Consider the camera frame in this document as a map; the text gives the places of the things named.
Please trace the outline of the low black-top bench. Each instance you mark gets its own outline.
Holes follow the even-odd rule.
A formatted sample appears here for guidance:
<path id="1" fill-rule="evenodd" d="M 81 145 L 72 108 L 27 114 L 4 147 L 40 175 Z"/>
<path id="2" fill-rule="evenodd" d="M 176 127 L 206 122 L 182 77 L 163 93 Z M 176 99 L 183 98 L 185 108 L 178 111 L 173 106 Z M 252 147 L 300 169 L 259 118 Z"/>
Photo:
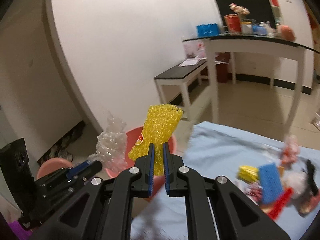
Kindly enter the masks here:
<path id="1" fill-rule="evenodd" d="M 178 86 L 182 96 L 183 110 L 186 115 L 186 119 L 190 121 L 191 103 L 188 92 L 188 83 L 194 79 L 197 79 L 199 84 L 201 84 L 201 71 L 206 67 L 207 60 L 201 59 L 196 65 L 184 67 L 179 67 L 176 65 L 154 77 L 161 103 L 168 103 L 167 99 L 165 98 L 163 86 Z"/>

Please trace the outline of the red tin container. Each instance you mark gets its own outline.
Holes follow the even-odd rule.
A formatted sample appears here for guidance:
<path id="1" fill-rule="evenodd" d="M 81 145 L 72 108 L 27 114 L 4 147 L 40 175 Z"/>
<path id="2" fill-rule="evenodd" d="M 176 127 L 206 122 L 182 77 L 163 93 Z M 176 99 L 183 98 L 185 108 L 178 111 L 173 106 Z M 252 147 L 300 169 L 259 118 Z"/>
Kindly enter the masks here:
<path id="1" fill-rule="evenodd" d="M 241 24 L 238 14 L 225 15 L 224 19 L 230 34 L 241 34 Z"/>

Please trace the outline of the clear bubble wrap piece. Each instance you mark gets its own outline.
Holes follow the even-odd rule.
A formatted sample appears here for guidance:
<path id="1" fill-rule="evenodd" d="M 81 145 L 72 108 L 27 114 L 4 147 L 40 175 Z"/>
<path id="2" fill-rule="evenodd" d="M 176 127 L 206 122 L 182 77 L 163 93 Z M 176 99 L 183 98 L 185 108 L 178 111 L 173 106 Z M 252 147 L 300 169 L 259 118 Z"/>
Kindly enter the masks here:
<path id="1" fill-rule="evenodd" d="M 103 168 L 121 172 L 127 166 L 125 152 L 127 135 L 126 123 L 110 111 L 106 114 L 106 128 L 97 136 L 96 152 L 88 156 L 88 161 L 99 161 Z"/>

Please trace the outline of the blue box on console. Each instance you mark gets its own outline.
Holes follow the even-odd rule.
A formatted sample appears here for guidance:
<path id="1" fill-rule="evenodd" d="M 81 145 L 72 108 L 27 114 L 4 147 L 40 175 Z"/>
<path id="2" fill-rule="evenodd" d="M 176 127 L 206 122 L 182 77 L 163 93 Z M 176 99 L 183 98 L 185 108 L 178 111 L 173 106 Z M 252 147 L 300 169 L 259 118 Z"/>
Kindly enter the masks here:
<path id="1" fill-rule="evenodd" d="M 197 25 L 198 37 L 210 37 L 220 35 L 220 28 L 217 23 Z"/>

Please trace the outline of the white tall console table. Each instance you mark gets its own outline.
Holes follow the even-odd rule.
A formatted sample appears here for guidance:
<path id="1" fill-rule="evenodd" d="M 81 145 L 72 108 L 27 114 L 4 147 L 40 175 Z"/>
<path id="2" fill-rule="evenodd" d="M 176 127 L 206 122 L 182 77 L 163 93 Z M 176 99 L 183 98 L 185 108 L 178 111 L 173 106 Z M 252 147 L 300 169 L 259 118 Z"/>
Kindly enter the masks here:
<path id="1" fill-rule="evenodd" d="M 259 35 L 219 35 L 196 37 L 192 39 L 185 39 L 183 42 L 189 42 L 192 40 L 201 40 L 204 42 L 209 74 L 212 122 L 216 124 L 219 123 L 219 92 L 216 67 L 214 64 L 215 54 L 217 52 L 265 54 L 296 61 L 297 78 L 295 84 L 295 93 L 292 99 L 287 121 L 284 124 L 284 134 L 288 134 L 290 132 L 303 89 L 305 52 L 309 50 L 319 54 L 319 51 L 296 42 Z"/>

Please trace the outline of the light blue table cloth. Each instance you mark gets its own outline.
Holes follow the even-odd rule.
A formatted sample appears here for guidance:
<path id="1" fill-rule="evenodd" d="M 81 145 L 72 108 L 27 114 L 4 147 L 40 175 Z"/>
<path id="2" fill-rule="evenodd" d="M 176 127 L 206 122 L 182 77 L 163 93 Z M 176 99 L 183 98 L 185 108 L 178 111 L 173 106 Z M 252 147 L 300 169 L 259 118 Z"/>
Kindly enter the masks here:
<path id="1" fill-rule="evenodd" d="M 204 177 L 225 176 L 235 181 L 242 165 L 279 164 L 283 148 L 281 141 L 205 121 L 193 127 L 183 161 Z M 318 212 L 319 207 L 316 207 L 303 217 L 292 202 L 276 223 L 291 239 L 300 239 L 315 222 L 316 231 L 307 239 L 319 239 Z M 163 187 L 131 224 L 131 239 L 187 238 L 184 198 L 170 198 Z"/>

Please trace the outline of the dark red floor box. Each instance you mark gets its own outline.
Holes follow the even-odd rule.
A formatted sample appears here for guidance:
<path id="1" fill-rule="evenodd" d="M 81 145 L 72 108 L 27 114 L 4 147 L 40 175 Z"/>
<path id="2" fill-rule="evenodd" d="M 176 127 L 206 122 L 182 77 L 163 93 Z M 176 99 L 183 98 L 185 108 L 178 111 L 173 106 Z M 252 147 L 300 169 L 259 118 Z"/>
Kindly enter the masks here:
<path id="1" fill-rule="evenodd" d="M 230 59 L 230 52 L 215 54 L 216 77 L 219 83 L 228 82 L 228 65 L 230 63 Z"/>

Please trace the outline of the black television screen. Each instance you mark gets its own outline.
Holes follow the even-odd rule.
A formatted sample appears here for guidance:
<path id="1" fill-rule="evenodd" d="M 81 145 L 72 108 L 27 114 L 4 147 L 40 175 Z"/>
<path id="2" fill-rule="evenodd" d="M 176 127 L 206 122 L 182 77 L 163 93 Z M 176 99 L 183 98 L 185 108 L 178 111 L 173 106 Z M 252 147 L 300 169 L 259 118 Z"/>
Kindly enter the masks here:
<path id="1" fill-rule="evenodd" d="M 222 23 L 225 23 L 224 16 L 233 14 L 230 9 L 230 4 L 247 8 L 250 14 L 246 17 L 249 20 L 256 20 L 257 23 L 269 22 L 271 28 L 276 29 L 276 22 L 274 19 L 271 3 L 269 0 L 215 0 L 221 15 Z"/>

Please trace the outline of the black speaker box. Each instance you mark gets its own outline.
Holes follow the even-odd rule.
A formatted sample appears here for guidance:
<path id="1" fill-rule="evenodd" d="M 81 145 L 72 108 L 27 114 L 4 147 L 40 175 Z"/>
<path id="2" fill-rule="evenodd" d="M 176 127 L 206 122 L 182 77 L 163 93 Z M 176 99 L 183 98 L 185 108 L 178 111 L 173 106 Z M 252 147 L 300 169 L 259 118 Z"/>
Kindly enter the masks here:
<path id="1" fill-rule="evenodd" d="M 23 138 L 1 149 L 1 171 L 20 210 L 28 214 L 35 205 L 37 186 L 29 168 L 29 157 Z"/>

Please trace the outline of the yellow foam net sleeve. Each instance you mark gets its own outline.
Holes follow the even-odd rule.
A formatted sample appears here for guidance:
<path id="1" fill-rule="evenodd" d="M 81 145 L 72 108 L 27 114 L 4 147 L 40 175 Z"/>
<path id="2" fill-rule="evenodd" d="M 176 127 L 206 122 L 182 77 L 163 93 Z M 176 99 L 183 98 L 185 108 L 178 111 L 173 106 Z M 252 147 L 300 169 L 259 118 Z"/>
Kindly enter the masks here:
<path id="1" fill-rule="evenodd" d="M 150 106 L 141 132 L 143 140 L 135 143 L 128 153 L 128 157 L 135 161 L 137 158 L 147 155 L 149 145 L 153 144 L 155 146 L 153 174 L 162 176 L 164 174 L 163 144 L 169 141 L 182 115 L 181 108 L 169 103 Z"/>

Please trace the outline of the yellow folded plastic bag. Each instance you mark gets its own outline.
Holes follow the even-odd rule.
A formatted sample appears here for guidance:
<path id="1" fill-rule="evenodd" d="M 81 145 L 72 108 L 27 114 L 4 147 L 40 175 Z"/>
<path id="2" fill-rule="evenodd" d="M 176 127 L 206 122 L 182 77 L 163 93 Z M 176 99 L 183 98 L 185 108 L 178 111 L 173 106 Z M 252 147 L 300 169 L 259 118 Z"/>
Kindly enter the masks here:
<path id="1" fill-rule="evenodd" d="M 249 183 L 259 180 L 259 169 L 253 166 L 242 165 L 239 167 L 238 177 Z"/>

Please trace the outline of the red white plastic bag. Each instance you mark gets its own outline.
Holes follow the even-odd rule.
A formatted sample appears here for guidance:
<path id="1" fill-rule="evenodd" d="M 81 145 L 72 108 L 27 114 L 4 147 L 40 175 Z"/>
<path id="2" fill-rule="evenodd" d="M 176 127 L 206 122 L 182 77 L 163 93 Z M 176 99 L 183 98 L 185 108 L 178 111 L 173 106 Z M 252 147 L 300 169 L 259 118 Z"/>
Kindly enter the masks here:
<path id="1" fill-rule="evenodd" d="M 295 135 L 288 135 L 284 141 L 284 148 L 281 154 L 281 164 L 289 165 L 298 160 L 300 154 L 300 146 Z"/>

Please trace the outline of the papers on bench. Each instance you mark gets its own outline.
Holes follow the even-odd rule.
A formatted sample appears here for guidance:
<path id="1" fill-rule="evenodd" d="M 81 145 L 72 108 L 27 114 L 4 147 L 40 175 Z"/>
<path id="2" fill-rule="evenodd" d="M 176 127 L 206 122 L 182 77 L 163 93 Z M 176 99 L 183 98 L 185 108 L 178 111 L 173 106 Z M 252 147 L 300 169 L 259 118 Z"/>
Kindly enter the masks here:
<path id="1" fill-rule="evenodd" d="M 182 61 L 178 67 L 189 67 L 189 66 L 197 66 L 197 65 L 200 65 L 200 64 L 203 64 L 205 63 L 207 60 L 207 58 L 199 58 L 199 57 L 196 57 L 196 58 L 193 58 L 193 59 L 185 59 L 184 61 Z"/>

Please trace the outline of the orange ball ornament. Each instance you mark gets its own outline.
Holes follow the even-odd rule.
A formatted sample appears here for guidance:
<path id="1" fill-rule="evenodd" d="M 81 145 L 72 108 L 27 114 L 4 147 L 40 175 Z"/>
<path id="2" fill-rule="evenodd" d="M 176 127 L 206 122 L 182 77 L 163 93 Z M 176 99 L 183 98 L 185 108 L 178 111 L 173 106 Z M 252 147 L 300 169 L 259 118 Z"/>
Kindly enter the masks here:
<path id="1" fill-rule="evenodd" d="M 291 42 L 294 42 L 296 40 L 295 33 L 293 32 L 292 28 L 290 28 L 288 25 L 281 25 L 280 32 L 283 39 Z"/>

